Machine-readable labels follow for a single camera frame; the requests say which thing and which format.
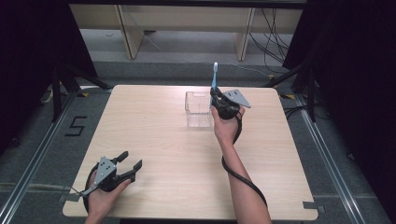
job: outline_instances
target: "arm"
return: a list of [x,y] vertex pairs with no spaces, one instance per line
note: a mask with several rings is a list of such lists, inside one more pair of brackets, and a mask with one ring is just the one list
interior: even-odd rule
[[[91,184],[96,176],[96,171],[91,176]],[[89,213],[86,224],[102,223],[105,217],[110,213],[119,195],[131,184],[131,179],[127,179],[120,183],[115,189],[110,192],[105,192],[101,189],[96,189],[88,197]]]
[[[240,113],[243,116],[245,108],[241,107]],[[236,119],[221,119],[214,106],[212,106],[212,116],[215,122],[215,135],[218,138],[225,162],[233,171],[251,181],[244,164],[233,147],[233,138],[238,129]],[[271,223],[268,209],[259,194],[234,176],[228,174],[228,177],[233,197],[233,210],[238,223]]]

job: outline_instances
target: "transparent container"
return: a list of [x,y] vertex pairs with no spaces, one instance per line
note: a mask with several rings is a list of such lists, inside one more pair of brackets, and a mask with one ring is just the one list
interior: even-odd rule
[[210,127],[212,125],[209,91],[187,91],[185,109],[189,127]]

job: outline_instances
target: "table top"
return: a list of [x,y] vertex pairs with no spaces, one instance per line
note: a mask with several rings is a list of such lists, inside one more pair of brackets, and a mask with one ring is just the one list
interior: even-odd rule
[[[265,88],[240,90],[252,105],[243,118],[235,148],[255,185],[266,197],[273,220],[313,220],[303,167],[278,95]],[[233,203],[213,126],[187,125],[186,91],[210,87],[116,86],[78,171],[73,188],[82,190],[101,156],[129,151],[118,164],[123,174],[143,160],[136,181],[125,190],[111,217],[234,219]],[[64,214],[85,217],[82,200],[66,202]]]

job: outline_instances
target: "forearm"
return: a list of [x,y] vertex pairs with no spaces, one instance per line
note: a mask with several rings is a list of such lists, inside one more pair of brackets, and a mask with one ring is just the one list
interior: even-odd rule
[[[220,146],[227,166],[252,182],[233,145],[220,143]],[[268,209],[260,195],[233,175],[229,174],[229,180],[238,223],[271,223]]]
[[87,219],[85,220],[85,224],[101,224],[105,217],[101,214],[88,214]]

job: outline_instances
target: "cable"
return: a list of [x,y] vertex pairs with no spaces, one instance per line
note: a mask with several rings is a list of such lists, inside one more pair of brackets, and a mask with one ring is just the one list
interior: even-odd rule
[[230,167],[227,166],[227,164],[225,163],[224,157],[221,157],[221,164],[224,167],[224,170],[226,170],[230,175],[233,175],[235,178],[239,179],[240,181],[244,182],[245,184],[247,184],[249,187],[251,187],[254,191],[256,191],[256,193],[258,193],[260,195],[260,197],[262,198],[262,201],[265,203],[265,206],[268,207],[267,205],[267,201],[265,200],[264,195],[262,194],[262,192],[260,191],[259,188],[257,188],[256,185],[254,185],[252,182],[250,182],[248,179],[242,177],[241,175],[237,174],[236,172],[234,172],[232,169],[230,169]]

